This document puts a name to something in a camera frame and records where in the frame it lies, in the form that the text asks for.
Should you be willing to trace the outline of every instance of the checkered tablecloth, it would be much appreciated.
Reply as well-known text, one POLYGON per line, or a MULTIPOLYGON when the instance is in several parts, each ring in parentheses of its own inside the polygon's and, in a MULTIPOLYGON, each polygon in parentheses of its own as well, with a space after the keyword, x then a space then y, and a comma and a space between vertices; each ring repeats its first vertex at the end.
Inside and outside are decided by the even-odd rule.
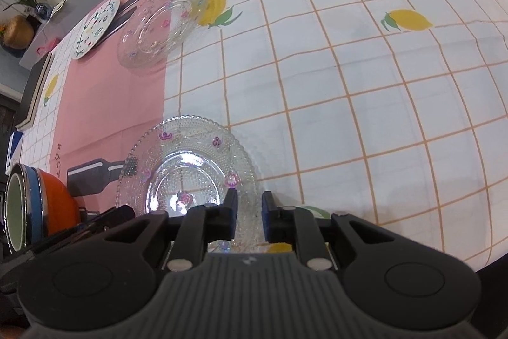
MULTIPOLYGON (((161 119, 227 126, 281 203, 345 210, 479 269, 508 252, 507 12, 225 0, 168 56, 161 119)), ((49 166, 76 33, 55 50, 57 99, 25 135, 26 164, 49 166)))

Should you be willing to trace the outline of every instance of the plate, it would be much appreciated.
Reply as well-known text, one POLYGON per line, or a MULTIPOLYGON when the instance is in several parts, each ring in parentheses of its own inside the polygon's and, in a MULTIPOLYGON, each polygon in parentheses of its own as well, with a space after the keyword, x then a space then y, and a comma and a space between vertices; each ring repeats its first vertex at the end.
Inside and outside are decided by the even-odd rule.
POLYGON ((72 59, 82 58, 93 48, 113 22, 118 8, 120 8, 120 0, 109 0, 88 18, 74 44, 72 59))
POLYGON ((227 129, 186 115, 156 125, 133 147, 120 173, 116 205, 131 206, 136 216, 156 210, 179 216, 194 206, 220 204, 228 188, 238 191, 235 241, 245 250, 263 234, 251 160, 227 129))
POLYGON ((181 45, 206 10, 208 0, 146 0, 124 27, 117 56, 122 66, 150 66, 181 45))

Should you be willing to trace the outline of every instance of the blue glass vase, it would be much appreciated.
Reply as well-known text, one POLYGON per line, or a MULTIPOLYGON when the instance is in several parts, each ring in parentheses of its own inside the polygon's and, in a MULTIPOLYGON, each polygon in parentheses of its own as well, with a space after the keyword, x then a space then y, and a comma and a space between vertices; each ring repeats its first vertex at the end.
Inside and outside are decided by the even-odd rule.
POLYGON ((34 11, 37 17, 41 18, 43 21, 47 21, 51 16, 53 8, 47 3, 38 3, 34 8, 34 11))

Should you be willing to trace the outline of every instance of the white plate with colorful pattern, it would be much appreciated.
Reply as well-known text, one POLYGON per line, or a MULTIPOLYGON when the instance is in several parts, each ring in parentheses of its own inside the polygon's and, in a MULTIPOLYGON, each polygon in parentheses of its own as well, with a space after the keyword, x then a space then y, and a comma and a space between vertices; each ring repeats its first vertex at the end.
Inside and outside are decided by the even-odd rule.
POLYGON ((74 44, 72 59, 83 58, 93 48, 113 22, 119 8, 120 0, 108 0, 90 15, 74 44))

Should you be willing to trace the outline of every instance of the black book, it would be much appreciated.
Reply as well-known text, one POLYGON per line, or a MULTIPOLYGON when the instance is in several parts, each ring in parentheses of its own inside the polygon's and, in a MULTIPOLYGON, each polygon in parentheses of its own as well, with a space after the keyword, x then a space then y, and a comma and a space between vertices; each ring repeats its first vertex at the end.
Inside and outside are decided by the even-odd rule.
POLYGON ((45 54, 31 69, 26 81, 23 98, 14 118, 14 125, 20 131, 34 125, 35 113, 39 106, 44 84, 53 62, 52 53, 45 54))

